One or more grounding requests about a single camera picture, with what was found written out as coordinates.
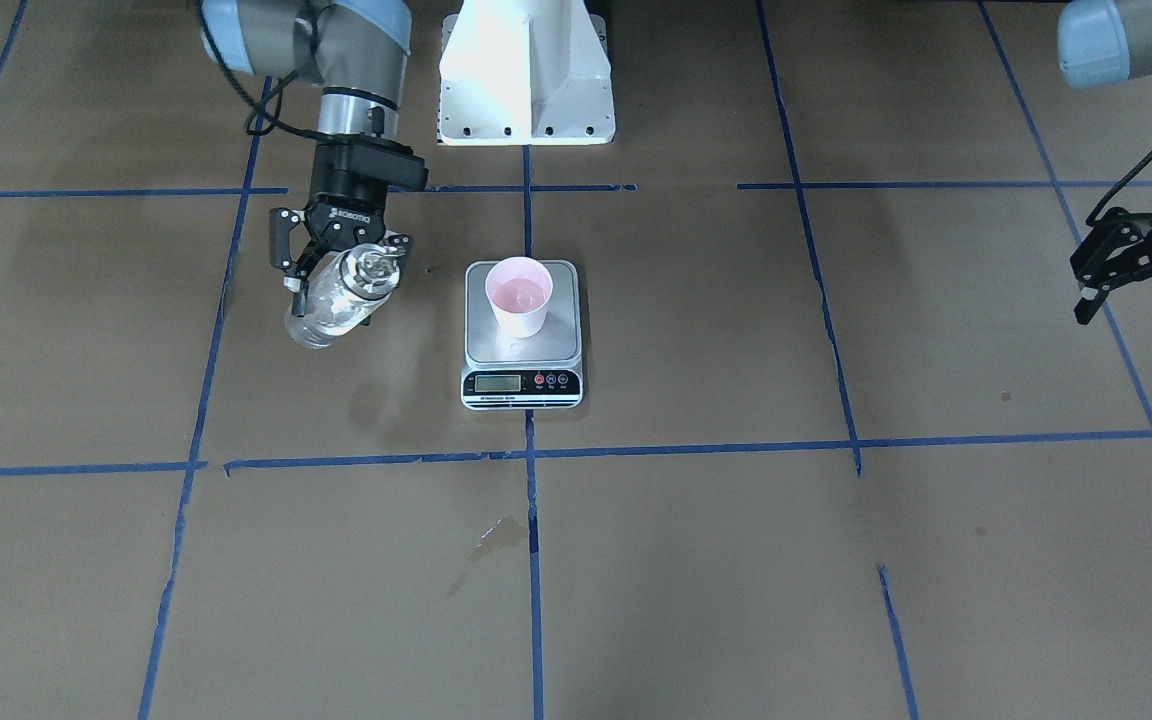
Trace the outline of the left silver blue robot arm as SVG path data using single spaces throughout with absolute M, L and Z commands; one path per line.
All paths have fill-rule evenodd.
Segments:
M 1070 88 L 1120 85 L 1152 76 L 1152 1 L 1070 1 L 1058 26 L 1059 67 Z M 1084 223 L 1069 262 L 1082 291 L 1073 313 L 1091 324 L 1111 291 L 1152 278 L 1152 211 L 1114 209 L 1111 200 L 1152 162 L 1152 149 L 1111 185 Z

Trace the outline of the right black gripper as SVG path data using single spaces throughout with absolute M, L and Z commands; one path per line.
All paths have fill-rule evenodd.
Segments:
M 414 240 L 410 234 L 387 232 L 388 194 L 393 187 L 420 191 L 426 182 L 425 160 L 402 143 L 372 137 L 316 143 L 305 213 L 270 210 L 271 268 L 283 274 L 288 291 L 303 293 L 311 263 L 361 243 L 380 243 L 397 266 L 397 290 L 408 276 Z M 294 252 L 293 234 L 303 229 L 310 241 Z

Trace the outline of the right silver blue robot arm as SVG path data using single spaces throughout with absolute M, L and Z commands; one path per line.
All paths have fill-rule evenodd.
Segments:
M 399 143 L 411 12 L 402 1 L 197 1 L 202 44 L 238 99 L 247 131 L 314 142 L 306 205 L 270 214 L 271 266 L 302 291 L 320 262 L 385 243 L 393 188 L 429 168 Z

